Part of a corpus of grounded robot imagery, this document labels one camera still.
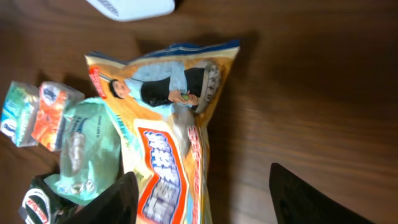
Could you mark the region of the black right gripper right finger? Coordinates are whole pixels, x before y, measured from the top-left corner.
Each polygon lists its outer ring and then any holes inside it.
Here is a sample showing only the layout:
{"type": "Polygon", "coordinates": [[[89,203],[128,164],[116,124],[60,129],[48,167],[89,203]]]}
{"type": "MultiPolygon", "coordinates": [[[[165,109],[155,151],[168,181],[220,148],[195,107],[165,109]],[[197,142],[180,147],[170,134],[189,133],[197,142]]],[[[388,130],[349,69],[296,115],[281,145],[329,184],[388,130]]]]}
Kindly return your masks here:
{"type": "Polygon", "coordinates": [[[279,223],[372,224],[276,162],[271,164],[269,189],[279,223]]]}

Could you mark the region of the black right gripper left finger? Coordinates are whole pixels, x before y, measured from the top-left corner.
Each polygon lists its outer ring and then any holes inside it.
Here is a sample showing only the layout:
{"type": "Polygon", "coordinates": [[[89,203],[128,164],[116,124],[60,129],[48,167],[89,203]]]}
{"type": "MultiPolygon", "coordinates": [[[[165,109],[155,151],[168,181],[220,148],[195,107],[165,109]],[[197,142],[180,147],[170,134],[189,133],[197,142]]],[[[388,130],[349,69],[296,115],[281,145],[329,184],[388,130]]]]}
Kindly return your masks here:
{"type": "Polygon", "coordinates": [[[65,224],[135,224],[139,188],[133,172],[127,172],[65,224]]]}

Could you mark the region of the teal packet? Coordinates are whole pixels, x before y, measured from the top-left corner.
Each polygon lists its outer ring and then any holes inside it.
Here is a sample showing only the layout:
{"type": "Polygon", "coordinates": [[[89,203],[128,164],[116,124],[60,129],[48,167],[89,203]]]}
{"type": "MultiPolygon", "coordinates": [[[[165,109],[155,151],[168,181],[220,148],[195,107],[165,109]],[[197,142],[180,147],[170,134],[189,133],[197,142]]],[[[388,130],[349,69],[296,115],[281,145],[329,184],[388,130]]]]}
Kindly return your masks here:
{"type": "Polygon", "coordinates": [[[116,181],[121,140],[101,98],[87,98],[63,117],[60,173],[44,182],[57,195],[85,206],[116,181]]]}

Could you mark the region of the dark green round packet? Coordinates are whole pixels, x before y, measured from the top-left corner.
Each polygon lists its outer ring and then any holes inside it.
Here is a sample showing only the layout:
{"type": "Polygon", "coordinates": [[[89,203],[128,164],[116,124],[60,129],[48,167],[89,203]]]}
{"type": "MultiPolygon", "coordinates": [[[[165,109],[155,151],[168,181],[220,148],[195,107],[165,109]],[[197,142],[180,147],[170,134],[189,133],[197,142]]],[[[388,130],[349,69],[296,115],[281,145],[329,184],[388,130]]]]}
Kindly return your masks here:
{"type": "Polygon", "coordinates": [[[19,208],[26,224],[64,223],[75,214],[78,205],[54,193],[45,182],[51,175],[37,175],[32,179],[19,208]]]}

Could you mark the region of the yellow snack bag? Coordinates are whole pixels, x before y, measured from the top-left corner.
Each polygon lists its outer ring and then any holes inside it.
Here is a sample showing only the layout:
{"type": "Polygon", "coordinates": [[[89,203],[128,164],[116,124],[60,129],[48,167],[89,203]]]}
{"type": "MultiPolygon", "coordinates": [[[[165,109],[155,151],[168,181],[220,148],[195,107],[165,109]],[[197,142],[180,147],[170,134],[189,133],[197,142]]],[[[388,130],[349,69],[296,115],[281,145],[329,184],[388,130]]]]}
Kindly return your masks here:
{"type": "Polygon", "coordinates": [[[239,49],[231,40],[127,61],[86,55],[121,138],[123,169],[137,178],[138,223],[211,223],[207,127],[239,49]]]}

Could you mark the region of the orange tissue pack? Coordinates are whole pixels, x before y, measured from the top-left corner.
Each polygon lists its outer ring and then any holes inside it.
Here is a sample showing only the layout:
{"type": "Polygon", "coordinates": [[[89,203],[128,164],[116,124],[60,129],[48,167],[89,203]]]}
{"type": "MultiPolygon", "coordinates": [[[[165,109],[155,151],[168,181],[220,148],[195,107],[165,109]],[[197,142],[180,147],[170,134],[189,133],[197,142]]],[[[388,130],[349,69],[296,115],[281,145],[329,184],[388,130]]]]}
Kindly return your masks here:
{"type": "Polygon", "coordinates": [[[63,83],[43,82],[39,88],[39,108],[32,137],[49,151],[62,148],[64,112],[82,101],[85,95],[63,83]]]}

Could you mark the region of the green tissue pack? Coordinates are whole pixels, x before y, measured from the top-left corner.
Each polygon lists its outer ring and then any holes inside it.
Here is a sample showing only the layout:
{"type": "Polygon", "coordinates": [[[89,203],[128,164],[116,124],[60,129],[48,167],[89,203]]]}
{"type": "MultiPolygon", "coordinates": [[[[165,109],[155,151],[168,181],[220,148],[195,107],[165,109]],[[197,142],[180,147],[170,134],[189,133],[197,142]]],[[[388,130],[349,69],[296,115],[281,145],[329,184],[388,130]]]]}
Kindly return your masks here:
{"type": "Polygon", "coordinates": [[[39,89],[36,86],[12,81],[1,114],[1,132],[17,147],[37,146],[32,132],[39,108],[39,89]]]}

